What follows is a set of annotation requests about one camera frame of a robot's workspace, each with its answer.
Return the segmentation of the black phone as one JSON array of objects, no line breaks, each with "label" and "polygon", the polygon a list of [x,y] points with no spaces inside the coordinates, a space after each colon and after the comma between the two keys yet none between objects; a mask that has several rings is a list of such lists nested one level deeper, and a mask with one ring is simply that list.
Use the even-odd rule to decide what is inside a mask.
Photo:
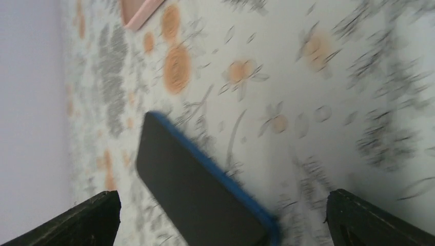
[{"label": "black phone", "polygon": [[136,169],[188,245],[279,245],[279,225],[163,114],[145,114]]}]

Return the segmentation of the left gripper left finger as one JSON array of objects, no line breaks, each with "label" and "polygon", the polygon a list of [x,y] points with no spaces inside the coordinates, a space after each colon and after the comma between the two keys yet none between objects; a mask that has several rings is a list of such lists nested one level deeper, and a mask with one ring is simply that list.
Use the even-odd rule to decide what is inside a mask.
[{"label": "left gripper left finger", "polygon": [[3,245],[114,245],[120,211],[118,191],[103,191]]}]

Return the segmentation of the floral patterned table mat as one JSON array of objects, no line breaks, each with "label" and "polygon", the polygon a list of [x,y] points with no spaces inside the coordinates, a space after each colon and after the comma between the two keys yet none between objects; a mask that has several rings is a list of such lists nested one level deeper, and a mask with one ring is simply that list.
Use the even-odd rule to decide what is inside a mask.
[{"label": "floral patterned table mat", "polygon": [[116,245],[185,245],[135,169],[166,115],[278,218],[332,245],[348,190],[434,233],[434,1],[61,1],[72,196],[117,190]]}]

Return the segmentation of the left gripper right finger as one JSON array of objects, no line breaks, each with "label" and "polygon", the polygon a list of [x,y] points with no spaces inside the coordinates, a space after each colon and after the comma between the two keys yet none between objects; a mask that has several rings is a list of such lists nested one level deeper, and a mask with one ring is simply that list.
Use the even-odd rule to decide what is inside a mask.
[{"label": "left gripper right finger", "polygon": [[344,190],[330,192],[326,222],[334,246],[434,245],[434,236]]}]

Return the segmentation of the pink phone case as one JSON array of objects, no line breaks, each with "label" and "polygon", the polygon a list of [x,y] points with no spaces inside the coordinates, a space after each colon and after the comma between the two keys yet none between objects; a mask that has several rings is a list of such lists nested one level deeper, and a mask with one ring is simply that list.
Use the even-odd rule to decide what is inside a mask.
[{"label": "pink phone case", "polygon": [[164,0],[119,0],[124,27],[138,31],[163,2]]}]

